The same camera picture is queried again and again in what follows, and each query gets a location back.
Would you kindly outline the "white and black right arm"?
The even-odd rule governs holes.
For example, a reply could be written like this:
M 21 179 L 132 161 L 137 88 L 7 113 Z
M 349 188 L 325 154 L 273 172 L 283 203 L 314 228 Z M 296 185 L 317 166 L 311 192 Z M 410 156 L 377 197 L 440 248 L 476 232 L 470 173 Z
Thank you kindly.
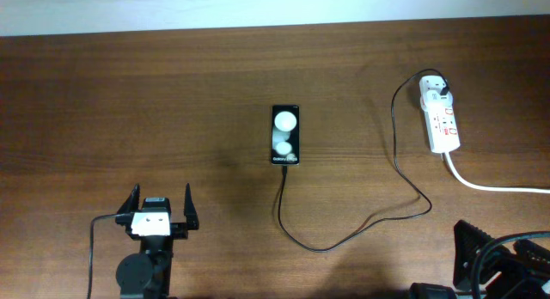
M 547 231 L 493 238 L 461 220 L 454 226 L 453 286 L 414 283 L 411 299 L 548 299 L 549 250 L 534 242 Z

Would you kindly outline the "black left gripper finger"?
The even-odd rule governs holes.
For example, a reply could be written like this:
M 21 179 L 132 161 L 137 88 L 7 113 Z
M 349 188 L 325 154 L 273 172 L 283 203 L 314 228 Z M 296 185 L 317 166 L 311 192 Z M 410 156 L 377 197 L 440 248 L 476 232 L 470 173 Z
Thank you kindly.
M 186 218 L 186 227 L 188 229 L 199 229 L 199 216 L 193 203 L 193 197 L 190 184 L 186 184 L 184 217 Z
M 130 195 L 117 210 L 117 215 L 133 214 L 138 210 L 140 197 L 140 185 L 136 184 L 131 190 Z

